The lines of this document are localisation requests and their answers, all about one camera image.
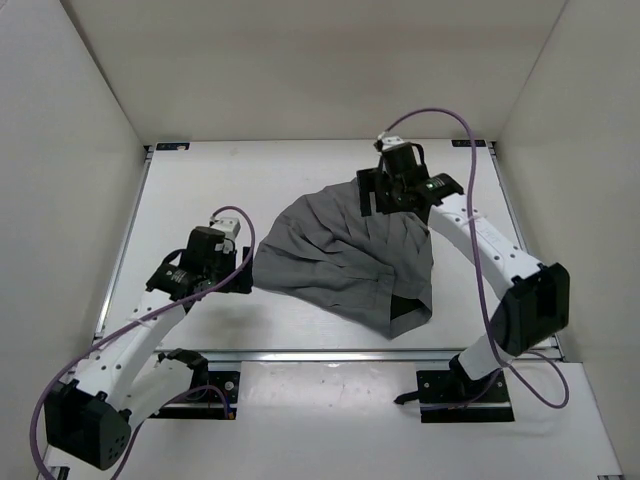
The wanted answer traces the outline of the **grey pleated skirt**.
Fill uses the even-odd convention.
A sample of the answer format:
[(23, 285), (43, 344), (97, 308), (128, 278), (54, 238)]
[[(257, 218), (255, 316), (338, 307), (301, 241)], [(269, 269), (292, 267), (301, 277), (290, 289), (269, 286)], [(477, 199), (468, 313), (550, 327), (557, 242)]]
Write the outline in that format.
[(397, 338), (433, 315), (432, 237), (411, 213), (364, 217), (354, 181), (305, 194), (260, 242), (256, 287)]

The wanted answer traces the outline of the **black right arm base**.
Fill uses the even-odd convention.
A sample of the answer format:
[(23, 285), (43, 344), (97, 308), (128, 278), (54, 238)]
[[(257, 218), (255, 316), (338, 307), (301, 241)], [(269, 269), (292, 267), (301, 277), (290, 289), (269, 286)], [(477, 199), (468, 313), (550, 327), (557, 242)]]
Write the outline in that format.
[(510, 423), (515, 421), (504, 372), (465, 386), (449, 370), (419, 370), (417, 387), (394, 399), (419, 403), (422, 423)]

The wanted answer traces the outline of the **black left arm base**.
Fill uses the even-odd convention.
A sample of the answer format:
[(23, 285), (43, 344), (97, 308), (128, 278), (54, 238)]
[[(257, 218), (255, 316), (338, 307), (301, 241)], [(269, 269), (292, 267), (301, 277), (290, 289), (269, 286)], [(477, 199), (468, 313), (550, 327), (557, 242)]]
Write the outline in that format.
[(159, 353), (157, 363), (176, 361), (191, 372), (188, 390), (178, 400), (162, 407), (154, 419), (225, 420), (237, 417), (241, 373), (239, 370), (212, 370), (201, 354), (184, 349)]

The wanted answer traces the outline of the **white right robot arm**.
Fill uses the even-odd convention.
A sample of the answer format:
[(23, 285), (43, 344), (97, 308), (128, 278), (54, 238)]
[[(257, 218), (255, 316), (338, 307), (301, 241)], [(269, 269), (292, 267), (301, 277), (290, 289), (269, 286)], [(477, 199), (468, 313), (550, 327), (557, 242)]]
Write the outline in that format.
[(567, 327), (569, 273), (509, 241), (480, 216), (451, 176), (430, 175), (420, 145), (387, 137), (375, 148), (377, 166), (357, 173), (362, 215), (416, 214), (474, 264), (479, 283), (490, 285), (500, 300), (485, 334), (450, 366), (449, 391), (471, 400), (487, 376)]

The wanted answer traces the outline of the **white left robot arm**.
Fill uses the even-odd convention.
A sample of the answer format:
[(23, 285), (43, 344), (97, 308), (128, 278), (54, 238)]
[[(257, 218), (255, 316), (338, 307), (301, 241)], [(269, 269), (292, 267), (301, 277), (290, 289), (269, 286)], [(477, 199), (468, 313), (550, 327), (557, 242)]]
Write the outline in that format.
[(185, 248), (165, 257), (128, 319), (130, 330), (79, 362), (44, 400), (49, 444), (106, 471), (124, 456), (134, 430), (171, 399), (208, 389), (208, 362), (183, 348), (156, 350), (205, 291), (248, 294), (252, 253), (238, 250), (234, 217), (195, 227)]

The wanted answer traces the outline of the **blue right corner label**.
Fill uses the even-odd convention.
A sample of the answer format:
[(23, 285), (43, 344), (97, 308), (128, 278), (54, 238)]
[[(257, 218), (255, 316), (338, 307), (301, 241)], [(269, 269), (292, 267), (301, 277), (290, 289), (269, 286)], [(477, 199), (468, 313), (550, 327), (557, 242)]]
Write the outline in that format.
[[(452, 139), (451, 140), (451, 144), (455, 148), (470, 148), (472, 146), (472, 143), (471, 143), (470, 140), (464, 140), (464, 139)], [(486, 141), (485, 140), (476, 140), (475, 141), (475, 146), (477, 148), (485, 148), (486, 147)]]

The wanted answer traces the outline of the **blue corner label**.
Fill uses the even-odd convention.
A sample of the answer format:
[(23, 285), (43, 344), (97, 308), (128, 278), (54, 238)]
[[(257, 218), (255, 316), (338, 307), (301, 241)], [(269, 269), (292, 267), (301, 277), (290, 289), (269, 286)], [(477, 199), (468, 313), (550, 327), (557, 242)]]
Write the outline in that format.
[[(472, 146), (472, 143), (471, 143), (470, 140), (464, 140), (464, 139), (452, 139), (451, 140), (451, 144), (455, 148), (470, 148)], [(485, 148), (486, 147), (486, 141), (485, 140), (476, 140), (475, 141), (475, 146), (477, 148)]]
[(155, 146), (156, 151), (186, 151), (189, 148), (189, 142), (159, 142)]

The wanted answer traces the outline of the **blue left corner label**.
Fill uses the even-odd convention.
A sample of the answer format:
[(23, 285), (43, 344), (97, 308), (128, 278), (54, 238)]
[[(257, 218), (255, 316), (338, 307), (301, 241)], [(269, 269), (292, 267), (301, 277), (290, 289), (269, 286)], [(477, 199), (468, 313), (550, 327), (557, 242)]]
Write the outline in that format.
[(156, 151), (186, 151), (189, 148), (189, 142), (159, 142), (155, 146)]

